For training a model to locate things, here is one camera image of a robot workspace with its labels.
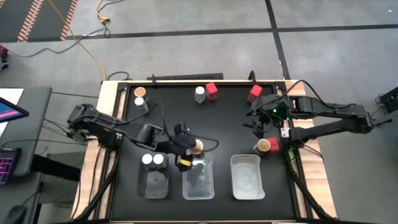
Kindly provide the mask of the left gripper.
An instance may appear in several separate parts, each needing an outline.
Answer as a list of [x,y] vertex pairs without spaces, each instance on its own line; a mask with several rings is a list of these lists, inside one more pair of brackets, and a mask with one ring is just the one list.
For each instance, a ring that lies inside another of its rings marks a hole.
[[194,157],[204,157],[201,151],[189,151],[195,146],[197,138],[188,134],[185,123],[178,123],[174,126],[172,136],[172,153],[175,155],[175,166],[180,172],[186,172],[193,167]]

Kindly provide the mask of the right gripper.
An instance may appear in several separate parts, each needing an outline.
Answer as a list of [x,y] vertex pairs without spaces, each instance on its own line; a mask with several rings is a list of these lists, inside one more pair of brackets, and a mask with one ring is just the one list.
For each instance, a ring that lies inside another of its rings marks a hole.
[[243,126],[252,130],[253,135],[258,139],[264,137],[264,133],[256,124],[283,124],[283,97],[279,95],[259,96],[251,103],[250,123],[244,123]]

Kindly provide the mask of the brown lid spice jar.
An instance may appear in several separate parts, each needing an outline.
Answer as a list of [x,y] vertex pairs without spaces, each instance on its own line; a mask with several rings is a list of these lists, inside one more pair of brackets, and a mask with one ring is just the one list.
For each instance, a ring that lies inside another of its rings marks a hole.
[[149,105],[148,93],[147,93],[147,90],[146,90],[144,87],[142,87],[142,86],[137,87],[137,88],[134,90],[134,96],[135,96],[136,98],[137,98],[137,97],[143,98],[144,101],[145,101],[145,103],[146,103],[147,105]]
[[267,139],[259,139],[252,150],[258,155],[267,154],[271,150],[271,143]]

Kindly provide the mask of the white cap spice jar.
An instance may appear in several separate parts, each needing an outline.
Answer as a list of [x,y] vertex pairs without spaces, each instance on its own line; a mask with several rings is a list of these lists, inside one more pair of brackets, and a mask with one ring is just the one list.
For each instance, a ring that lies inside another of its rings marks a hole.
[[134,104],[135,104],[137,110],[141,113],[146,113],[149,110],[145,99],[143,99],[142,97],[135,98]]
[[141,158],[141,162],[146,170],[154,168],[153,157],[151,154],[144,154]]
[[206,91],[202,86],[198,86],[195,89],[195,101],[202,104],[206,100]]
[[163,154],[156,154],[153,157],[153,162],[157,169],[164,169],[167,167],[167,158]]

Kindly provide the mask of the black table mat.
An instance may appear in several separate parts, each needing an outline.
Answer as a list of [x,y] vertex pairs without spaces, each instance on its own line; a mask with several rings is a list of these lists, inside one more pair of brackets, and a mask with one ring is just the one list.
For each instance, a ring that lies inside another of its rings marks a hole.
[[249,154],[257,141],[246,113],[249,85],[219,85],[214,101],[199,104],[194,99],[193,85],[150,86],[152,111],[139,117],[133,97],[124,109],[124,119],[166,124],[173,131],[185,123],[192,134],[202,136],[213,157],[215,196],[209,200],[186,200],[182,194],[183,175],[170,166],[169,193],[164,199],[137,196],[137,178],[145,149],[124,141],[119,155],[118,178],[111,209],[112,221],[248,221],[290,220],[295,218],[291,181],[281,152],[261,159],[261,178],[265,197],[261,200],[237,200],[233,196],[231,157]]

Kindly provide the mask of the smoky clear plastic bin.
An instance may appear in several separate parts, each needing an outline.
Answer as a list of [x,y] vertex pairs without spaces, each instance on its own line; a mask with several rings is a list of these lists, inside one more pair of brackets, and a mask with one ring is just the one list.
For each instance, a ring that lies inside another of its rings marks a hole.
[[139,164],[137,178],[137,196],[145,199],[163,199],[169,192],[169,159],[167,158],[167,167],[146,170]]

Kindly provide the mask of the white plastic bin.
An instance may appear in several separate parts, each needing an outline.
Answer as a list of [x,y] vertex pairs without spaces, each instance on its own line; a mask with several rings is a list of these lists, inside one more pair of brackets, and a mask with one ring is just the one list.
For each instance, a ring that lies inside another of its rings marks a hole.
[[255,154],[237,154],[231,157],[231,179],[235,199],[261,200],[265,197],[260,163],[261,158]]

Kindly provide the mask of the black flat beam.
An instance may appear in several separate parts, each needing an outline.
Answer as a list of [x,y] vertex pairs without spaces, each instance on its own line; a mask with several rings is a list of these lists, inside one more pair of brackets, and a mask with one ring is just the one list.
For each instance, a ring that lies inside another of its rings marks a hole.
[[59,177],[65,180],[78,182],[81,170],[79,168],[54,161],[48,157],[35,155],[30,165],[31,172],[39,172],[45,175]]

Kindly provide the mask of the grey desk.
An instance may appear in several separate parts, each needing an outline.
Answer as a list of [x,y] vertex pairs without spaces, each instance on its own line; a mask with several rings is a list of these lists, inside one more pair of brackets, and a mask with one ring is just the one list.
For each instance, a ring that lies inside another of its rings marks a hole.
[[21,149],[21,156],[9,183],[0,185],[0,224],[3,224],[7,214],[17,205],[25,208],[23,224],[34,221],[42,174],[31,172],[30,168],[51,91],[50,87],[24,89],[17,105],[28,111],[29,116],[8,122],[0,136],[0,146]]

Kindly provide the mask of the backlit keyboard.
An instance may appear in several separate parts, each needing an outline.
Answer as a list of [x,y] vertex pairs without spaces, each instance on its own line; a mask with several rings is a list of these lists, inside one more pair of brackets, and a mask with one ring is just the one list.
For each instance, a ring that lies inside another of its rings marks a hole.
[[19,147],[0,147],[0,185],[7,185],[21,156]]

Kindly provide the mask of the monitor with pink screen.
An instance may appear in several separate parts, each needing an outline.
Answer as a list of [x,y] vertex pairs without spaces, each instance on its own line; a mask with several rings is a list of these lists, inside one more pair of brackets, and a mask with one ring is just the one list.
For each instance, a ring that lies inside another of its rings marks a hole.
[[28,111],[0,97],[0,123],[25,118],[28,116]]

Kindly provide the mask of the white paper sheet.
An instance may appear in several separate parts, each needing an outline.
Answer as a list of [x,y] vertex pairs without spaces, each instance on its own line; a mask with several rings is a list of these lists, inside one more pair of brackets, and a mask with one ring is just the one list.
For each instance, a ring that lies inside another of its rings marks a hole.
[[[16,105],[19,102],[23,91],[23,88],[0,88],[0,97]],[[6,126],[7,122],[0,123],[0,137],[2,136]]]

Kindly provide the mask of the black mat orange stripes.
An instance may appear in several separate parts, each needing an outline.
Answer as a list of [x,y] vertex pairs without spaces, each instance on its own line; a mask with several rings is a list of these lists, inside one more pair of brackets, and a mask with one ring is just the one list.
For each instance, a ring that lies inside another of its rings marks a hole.
[[0,0],[0,44],[65,40],[78,0]]

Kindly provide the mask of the black computer mouse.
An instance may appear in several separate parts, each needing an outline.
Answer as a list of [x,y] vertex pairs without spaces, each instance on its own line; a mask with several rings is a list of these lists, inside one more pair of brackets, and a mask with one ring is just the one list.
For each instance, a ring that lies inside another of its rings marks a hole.
[[25,206],[16,205],[9,210],[2,224],[23,224],[25,215],[26,215]]

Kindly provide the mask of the red black device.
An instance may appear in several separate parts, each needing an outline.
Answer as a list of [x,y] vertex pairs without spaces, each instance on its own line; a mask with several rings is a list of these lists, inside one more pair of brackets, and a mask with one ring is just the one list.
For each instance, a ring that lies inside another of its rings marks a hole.
[[8,55],[8,49],[0,45],[0,71],[5,70],[9,66],[9,63],[6,60],[7,55]]

